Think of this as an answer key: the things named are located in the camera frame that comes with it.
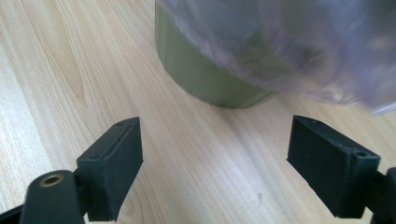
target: wood grain surface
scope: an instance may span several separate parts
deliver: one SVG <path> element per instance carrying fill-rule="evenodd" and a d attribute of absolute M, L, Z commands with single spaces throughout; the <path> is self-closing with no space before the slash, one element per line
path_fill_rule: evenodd
<path fill-rule="evenodd" d="M 141 118 L 145 162 L 118 223 L 369 223 L 334 218 L 286 162 L 293 115 L 319 119 L 396 164 L 396 113 L 373 117 L 280 94 L 205 104 L 170 78 L 153 0 L 0 3 L 0 212 L 113 123 Z"/>

